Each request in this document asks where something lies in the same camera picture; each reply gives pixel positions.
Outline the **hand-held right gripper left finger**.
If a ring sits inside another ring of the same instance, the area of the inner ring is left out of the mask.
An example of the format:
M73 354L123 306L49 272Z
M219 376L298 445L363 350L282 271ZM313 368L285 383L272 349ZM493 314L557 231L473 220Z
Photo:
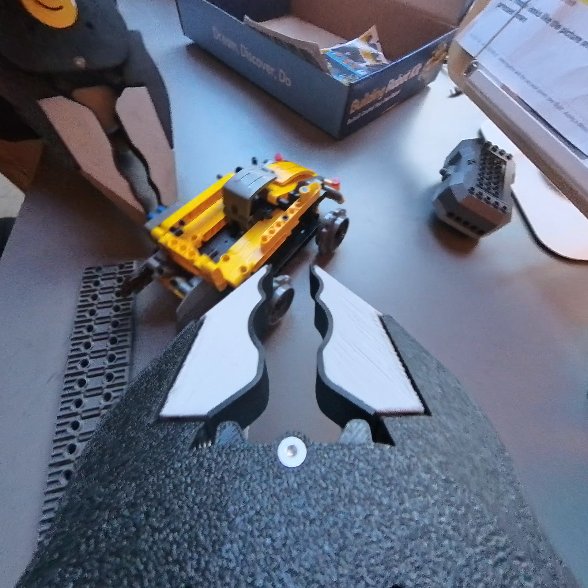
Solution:
M272 285L272 267L264 266L203 315L159 419L247 428L263 413L269 380L260 338Z

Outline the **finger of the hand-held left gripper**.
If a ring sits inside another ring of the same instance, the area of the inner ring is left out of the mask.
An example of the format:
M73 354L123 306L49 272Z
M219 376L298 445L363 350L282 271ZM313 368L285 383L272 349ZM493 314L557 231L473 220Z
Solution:
M136 224L144 224L146 212L117 169L111 144L95 114L88 107L64 96L40 99L38 105L82 176Z
M146 165L160 204L171 206L178 198L175 154L147 88L125 88L116 101L116 114L130 143Z

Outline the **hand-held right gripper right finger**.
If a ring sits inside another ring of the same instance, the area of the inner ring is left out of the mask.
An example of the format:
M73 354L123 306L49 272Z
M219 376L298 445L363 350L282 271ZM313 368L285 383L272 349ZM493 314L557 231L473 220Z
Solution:
M384 418L426 415L384 316L318 265L310 268L315 327L322 342L317 356L316 400L344 428L365 421L384 431Z

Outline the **grey cardboard box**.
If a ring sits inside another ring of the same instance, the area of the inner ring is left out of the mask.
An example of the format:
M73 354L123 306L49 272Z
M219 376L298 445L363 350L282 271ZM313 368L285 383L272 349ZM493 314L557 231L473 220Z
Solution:
M422 92L472 1L177 1L182 31L336 139ZM390 64L349 85L321 49L371 26Z

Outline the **yellow black toy car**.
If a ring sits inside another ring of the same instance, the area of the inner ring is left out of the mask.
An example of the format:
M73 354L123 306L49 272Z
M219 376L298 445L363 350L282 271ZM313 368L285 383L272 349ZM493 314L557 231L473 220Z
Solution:
M346 210L320 214L325 199L345 202L341 180L284 159L259 161L218 175L186 203L148 210L145 228L157 246L121 285L130 296L159 281L180 298L178 329L202 318L260 268L274 272L269 323L279 322L295 290L279 275L313 238L319 254L333 254L349 228Z

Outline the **robot kit instruction booklet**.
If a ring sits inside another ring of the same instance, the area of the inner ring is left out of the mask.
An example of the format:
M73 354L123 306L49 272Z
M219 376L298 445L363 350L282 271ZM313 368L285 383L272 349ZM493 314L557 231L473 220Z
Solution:
M357 38L321 49L321 52L330 76L344 85L355 83L390 64L375 25Z

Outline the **wooden partition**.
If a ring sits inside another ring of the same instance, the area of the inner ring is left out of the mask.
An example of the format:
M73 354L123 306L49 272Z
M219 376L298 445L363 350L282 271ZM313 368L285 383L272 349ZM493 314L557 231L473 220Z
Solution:
M25 193L34 180L42 152L43 143L39 139L1 139L1 175Z

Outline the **flat grey track strip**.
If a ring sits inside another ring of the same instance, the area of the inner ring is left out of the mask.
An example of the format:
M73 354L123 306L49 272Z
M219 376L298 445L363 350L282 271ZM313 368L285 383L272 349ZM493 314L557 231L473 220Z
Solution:
M47 535L76 462L101 418L128 385L134 343L134 295L121 287L136 261L84 269L70 335L63 386L38 524Z

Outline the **grey building block assembly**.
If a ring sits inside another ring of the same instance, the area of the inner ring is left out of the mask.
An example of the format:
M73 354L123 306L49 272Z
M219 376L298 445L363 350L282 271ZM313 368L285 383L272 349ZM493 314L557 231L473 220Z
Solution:
M513 155L481 136L462 140L439 171L433 209L439 221L474 240L511 222Z

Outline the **instruction sheet on stand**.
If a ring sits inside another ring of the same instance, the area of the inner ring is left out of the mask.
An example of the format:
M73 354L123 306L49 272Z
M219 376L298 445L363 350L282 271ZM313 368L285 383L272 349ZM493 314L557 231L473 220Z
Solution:
M587 155L579 152L476 59L457 38L489 1L474 1L448 55L448 72L490 120L487 140L500 140L514 155L512 191L533 237L551 253L587 261Z

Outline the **printed instruction sheet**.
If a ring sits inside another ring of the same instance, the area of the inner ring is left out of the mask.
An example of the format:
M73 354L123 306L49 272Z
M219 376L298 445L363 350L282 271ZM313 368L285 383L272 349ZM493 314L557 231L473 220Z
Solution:
M587 155L587 1L490 1L457 41Z

